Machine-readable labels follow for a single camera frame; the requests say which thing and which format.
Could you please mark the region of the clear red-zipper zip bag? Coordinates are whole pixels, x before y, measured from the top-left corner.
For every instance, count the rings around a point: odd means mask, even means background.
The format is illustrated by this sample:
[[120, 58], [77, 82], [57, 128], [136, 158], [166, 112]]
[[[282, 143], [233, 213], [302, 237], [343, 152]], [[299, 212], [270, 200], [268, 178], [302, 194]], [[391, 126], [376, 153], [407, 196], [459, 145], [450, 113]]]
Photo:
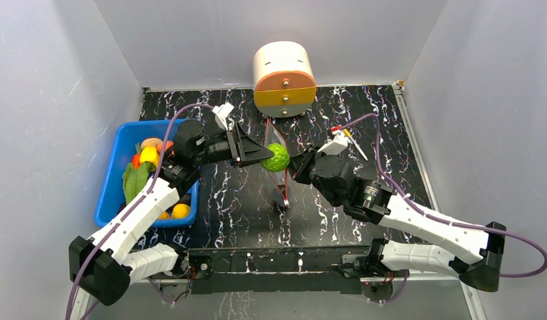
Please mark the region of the clear red-zipper zip bag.
[[[283, 147], [286, 147], [286, 142], [280, 132], [275, 128], [273, 122], [270, 119], [267, 119], [265, 129], [265, 146], [267, 147], [268, 145], [273, 143], [277, 143], [282, 145]], [[267, 178], [267, 191], [280, 207], [289, 208], [290, 201], [288, 198], [288, 171], [286, 169], [279, 172], [270, 172], [265, 170], [264, 174]]]

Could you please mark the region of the green toy custard apple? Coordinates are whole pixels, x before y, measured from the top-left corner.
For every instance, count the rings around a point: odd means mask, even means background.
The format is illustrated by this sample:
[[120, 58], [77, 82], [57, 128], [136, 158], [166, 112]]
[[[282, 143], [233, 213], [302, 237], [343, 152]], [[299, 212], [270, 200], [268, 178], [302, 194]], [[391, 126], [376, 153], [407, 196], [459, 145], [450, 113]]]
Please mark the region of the green toy custard apple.
[[267, 146], [267, 149], [273, 152], [273, 156], [262, 160], [262, 167], [274, 173], [285, 170], [290, 162], [288, 149], [279, 143], [271, 143]]

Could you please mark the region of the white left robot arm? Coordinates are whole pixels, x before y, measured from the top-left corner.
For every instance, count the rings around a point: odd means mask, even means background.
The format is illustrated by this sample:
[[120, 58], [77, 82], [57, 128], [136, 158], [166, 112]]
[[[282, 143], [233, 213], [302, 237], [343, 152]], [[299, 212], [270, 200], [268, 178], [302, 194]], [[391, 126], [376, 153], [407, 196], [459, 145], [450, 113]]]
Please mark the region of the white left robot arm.
[[229, 161], [234, 167], [246, 167], [274, 157], [268, 147], [247, 136], [239, 124], [226, 125], [220, 135], [208, 140], [203, 124], [196, 119], [165, 123], [164, 137], [172, 137], [173, 145], [163, 150], [155, 172], [136, 186], [135, 196], [110, 222], [90, 237], [78, 236], [71, 242], [69, 272], [73, 286], [69, 308], [78, 289], [110, 306], [139, 280], [163, 272], [173, 277], [186, 275], [189, 258], [172, 245], [131, 250], [159, 216], [198, 182], [201, 165]]

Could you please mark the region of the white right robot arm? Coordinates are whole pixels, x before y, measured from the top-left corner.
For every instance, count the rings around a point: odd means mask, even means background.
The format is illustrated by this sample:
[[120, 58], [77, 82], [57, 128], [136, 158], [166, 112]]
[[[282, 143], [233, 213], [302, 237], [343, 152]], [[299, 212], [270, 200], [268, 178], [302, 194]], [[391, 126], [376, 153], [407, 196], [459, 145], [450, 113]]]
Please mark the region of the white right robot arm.
[[371, 274], [416, 269], [457, 277], [477, 290], [498, 290], [506, 231], [503, 224], [467, 224], [421, 207], [386, 185], [357, 176], [352, 165], [338, 155], [316, 148], [291, 157], [288, 170], [297, 183], [314, 186], [349, 217], [426, 241], [423, 245], [373, 241], [365, 259]]

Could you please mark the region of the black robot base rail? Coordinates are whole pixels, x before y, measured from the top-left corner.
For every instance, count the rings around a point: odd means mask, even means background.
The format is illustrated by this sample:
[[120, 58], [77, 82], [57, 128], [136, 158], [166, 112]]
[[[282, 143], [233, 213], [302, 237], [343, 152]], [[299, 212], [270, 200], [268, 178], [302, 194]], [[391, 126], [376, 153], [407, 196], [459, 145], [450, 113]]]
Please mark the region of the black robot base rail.
[[361, 294], [361, 280], [388, 277], [370, 247], [308, 246], [190, 249], [181, 259], [195, 295], [235, 291]]

